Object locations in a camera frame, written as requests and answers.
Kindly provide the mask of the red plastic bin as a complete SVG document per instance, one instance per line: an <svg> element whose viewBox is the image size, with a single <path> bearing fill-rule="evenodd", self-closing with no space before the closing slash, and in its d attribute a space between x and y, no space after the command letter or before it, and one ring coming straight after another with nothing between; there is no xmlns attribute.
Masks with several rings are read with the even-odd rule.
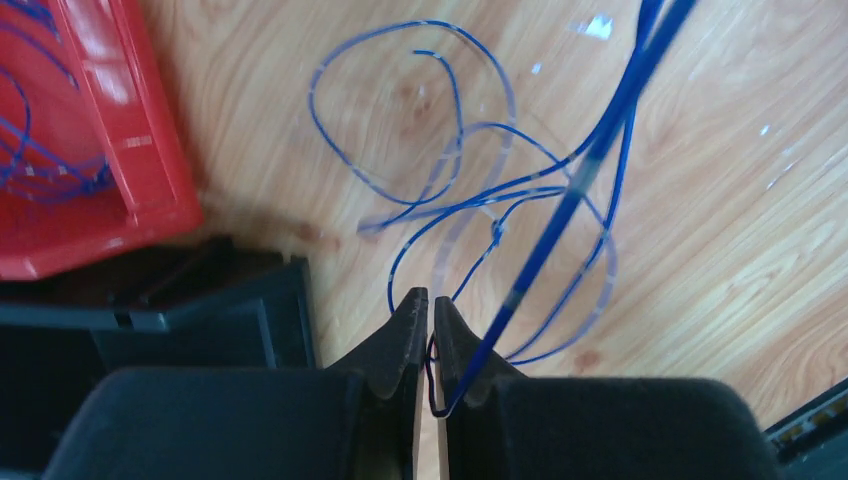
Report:
<svg viewBox="0 0 848 480"><path fill-rule="evenodd" d="M1 276L30 281L198 227L140 5L1 5Z"/></svg>

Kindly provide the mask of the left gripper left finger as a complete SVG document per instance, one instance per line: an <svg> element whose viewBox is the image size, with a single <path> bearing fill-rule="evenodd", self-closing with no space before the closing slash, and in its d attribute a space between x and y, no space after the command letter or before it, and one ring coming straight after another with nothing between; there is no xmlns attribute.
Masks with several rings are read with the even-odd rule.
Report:
<svg viewBox="0 0 848 480"><path fill-rule="evenodd" d="M323 369L136 368L87 397L48 479L411 479L428 293Z"/></svg>

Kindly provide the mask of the black plastic bin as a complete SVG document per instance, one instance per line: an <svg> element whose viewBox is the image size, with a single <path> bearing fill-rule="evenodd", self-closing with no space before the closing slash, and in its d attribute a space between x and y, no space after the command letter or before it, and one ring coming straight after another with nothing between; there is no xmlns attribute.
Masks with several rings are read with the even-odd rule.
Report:
<svg viewBox="0 0 848 480"><path fill-rule="evenodd" d="M312 367L306 258L141 248L1 285L1 474L36 479L89 392L130 367Z"/></svg>

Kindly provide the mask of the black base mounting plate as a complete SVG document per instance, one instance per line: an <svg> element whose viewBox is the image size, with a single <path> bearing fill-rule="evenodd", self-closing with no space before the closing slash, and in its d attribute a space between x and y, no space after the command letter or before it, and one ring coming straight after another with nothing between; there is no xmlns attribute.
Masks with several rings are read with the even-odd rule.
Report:
<svg viewBox="0 0 848 480"><path fill-rule="evenodd" d="M784 479L847 480L847 381L765 430Z"/></svg>

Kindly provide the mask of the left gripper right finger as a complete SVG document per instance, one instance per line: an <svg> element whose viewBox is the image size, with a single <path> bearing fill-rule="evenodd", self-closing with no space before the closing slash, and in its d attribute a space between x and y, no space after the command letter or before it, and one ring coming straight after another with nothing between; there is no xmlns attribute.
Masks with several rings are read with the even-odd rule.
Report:
<svg viewBox="0 0 848 480"><path fill-rule="evenodd" d="M746 402L706 378L530 377L491 355L439 427L445 479L779 479Z"/></svg>

